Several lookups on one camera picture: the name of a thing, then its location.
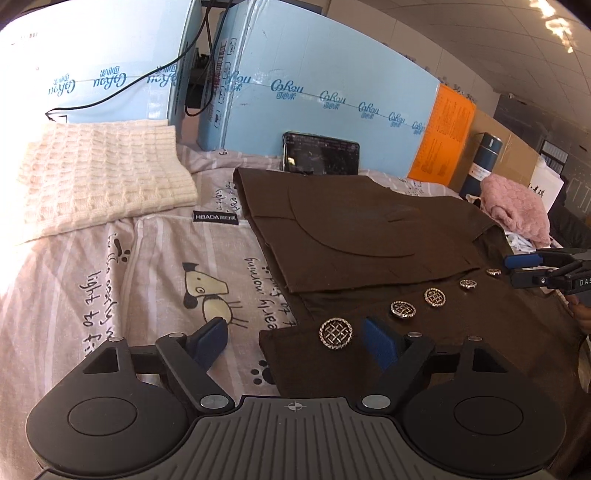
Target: pink fabric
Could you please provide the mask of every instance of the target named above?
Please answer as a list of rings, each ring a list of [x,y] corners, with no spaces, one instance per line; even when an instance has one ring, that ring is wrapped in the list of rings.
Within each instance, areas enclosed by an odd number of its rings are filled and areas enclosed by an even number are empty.
[[[480,186],[482,210],[505,230],[527,238],[536,248],[550,245],[550,221],[539,196],[494,173],[482,180]]]

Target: person's hand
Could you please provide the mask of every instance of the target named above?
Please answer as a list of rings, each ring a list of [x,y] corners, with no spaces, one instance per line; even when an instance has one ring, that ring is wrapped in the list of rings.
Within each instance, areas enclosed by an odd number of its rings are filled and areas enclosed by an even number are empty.
[[[570,311],[573,312],[573,317],[579,324],[579,328],[583,333],[591,334],[591,308],[579,302],[576,295],[567,295],[564,298],[569,301]]]

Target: blue thermos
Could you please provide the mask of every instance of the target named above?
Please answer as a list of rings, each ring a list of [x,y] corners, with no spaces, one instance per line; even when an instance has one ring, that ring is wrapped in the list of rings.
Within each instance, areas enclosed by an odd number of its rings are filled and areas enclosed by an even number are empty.
[[[503,142],[500,138],[491,134],[483,135],[476,155],[474,155],[474,162],[460,190],[460,197],[465,199],[466,195],[480,196],[480,182],[492,173],[501,148],[503,148]]]

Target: blue gripper pad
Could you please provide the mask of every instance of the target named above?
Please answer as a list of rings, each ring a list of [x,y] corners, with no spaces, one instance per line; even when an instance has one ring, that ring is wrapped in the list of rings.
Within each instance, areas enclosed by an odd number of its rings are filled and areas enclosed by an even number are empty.
[[[382,372],[398,361],[398,352],[394,340],[369,319],[365,319],[363,323],[363,342],[365,348],[377,361]]]

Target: metal screw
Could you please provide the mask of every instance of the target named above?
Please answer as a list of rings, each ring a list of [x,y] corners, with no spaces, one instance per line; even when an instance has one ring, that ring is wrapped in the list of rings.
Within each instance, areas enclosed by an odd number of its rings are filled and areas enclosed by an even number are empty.
[[[230,401],[223,395],[207,395],[201,399],[201,406],[209,410],[224,408]]]
[[[361,401],[364,407],[372,410],[382,410],[390,406],[390,399],[383,395],[368,395]]]

